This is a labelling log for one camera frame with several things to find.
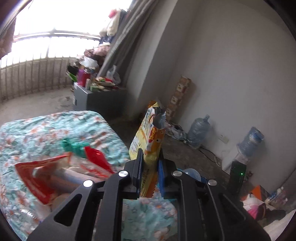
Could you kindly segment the red snack bag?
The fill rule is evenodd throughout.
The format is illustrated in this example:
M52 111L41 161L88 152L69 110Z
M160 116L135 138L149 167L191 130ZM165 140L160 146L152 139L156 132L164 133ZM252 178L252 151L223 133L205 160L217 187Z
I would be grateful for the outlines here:
M67 152L39 161L15 164L16 172L30 192L44 205L64 194L73 192L86 180L95 183L108 179L115 169L104 154L85 147L86 159Z

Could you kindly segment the tall printed cardboard box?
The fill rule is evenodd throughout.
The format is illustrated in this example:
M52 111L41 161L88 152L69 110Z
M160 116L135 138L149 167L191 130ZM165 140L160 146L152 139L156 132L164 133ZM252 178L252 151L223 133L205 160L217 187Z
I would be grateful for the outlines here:
M174 93L172 94L170 101L168 105L166 106L166 120L170 121L174 115L176 114L176 111L178 107L181 105L181 102L186 95L190 84L192 80L190 78L187 78L183 75L180 76L180 79L178 80L176 89Z

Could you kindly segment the grey curtain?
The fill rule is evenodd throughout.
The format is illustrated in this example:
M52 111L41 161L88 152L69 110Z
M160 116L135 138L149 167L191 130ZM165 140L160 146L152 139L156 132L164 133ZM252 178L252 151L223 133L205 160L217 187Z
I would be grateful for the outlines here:
M117 68L121 67L140 31L158 3L158 1L154 0L136 1L134 3L132 10L126 16L116 33L97 77L105 76L107 70L113 66Z

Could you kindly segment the black router device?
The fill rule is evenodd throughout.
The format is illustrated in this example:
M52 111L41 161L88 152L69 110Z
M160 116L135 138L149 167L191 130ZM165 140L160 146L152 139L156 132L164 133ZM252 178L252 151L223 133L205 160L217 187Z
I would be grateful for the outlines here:
M232 162L227 190L233 196L237 196L239 194L244 181L245 173L246 173L245 164L239 161Z

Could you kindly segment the yellow snack wrapper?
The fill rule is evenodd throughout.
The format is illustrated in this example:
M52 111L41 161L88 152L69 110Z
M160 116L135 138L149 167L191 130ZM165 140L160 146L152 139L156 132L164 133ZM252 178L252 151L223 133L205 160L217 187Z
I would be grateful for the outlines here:
M146 114L129 147L131 160L143 151L143 171L140 185L141 197L151 198L157 184L157 163L165 136L166 112L158 102L151 101Z

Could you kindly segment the blue plastic basket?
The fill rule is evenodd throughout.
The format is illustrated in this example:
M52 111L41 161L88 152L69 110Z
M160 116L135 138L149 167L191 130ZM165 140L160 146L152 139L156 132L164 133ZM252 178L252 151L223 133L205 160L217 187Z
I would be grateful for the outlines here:
M200 173L197 170L193 169L193 168L187 168L187 169L184 169L184 170L179 169L179 171L182 171L183 173L186 173L187 175L189 175L190 177L196 179L199 182L202 182L202 183L207 182L207 179L202 177L200 175Z

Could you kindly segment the grey cabinet with clutter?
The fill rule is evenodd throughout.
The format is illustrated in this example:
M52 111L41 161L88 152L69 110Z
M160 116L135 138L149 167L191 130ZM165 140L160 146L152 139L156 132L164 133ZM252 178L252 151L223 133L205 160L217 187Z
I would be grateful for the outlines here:
M111 44L104 42L85 50L81 57L67 66L74 92L73 109L95 111L108 120L123 114L127 94L121 86L117 66L99 75L110 49Z

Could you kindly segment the large water jug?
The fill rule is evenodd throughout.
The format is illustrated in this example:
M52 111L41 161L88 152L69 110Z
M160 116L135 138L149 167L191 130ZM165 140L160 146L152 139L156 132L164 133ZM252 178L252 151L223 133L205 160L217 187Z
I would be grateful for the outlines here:
M191 147L199 148L206 138L206 135L211 128L209 118L210 116L207 114L204 118L196 118L193 121L187 133L187 141Z

